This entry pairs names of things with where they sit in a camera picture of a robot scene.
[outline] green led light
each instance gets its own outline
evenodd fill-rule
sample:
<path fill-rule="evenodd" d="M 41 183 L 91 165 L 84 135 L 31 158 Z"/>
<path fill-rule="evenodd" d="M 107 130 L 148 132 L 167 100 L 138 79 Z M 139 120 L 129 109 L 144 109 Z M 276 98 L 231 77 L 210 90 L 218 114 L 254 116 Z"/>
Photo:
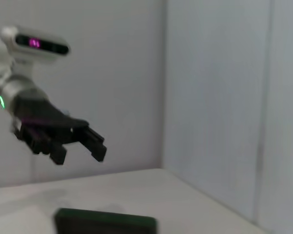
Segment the green led light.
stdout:
<path fill-rule="evenodd" d="M 4 101 L 3 101 L 3 98 L 0 96 L 0 104 L 2 106 L 2 108 L 4 109 Z"/>

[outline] robotic hand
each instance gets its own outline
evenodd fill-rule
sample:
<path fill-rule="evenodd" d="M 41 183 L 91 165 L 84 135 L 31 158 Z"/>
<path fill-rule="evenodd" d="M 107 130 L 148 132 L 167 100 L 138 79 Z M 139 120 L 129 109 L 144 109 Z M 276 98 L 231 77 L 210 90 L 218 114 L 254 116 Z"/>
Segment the robotic hand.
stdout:
<path fill-rule="evenodd" d="M 53 63 L 69 54 L 60 37 L 22 27 L 4 27 L 0 33 L 0 104 L 12 116 L 12 131 L 34 154 L 50 154 L 63 165 L 63 144 L 80 142 L 99 162 L 106 147 L 104 138 L 85 120 L 71 118 L 54 107 L 32 77 L 34 62 Z"/>

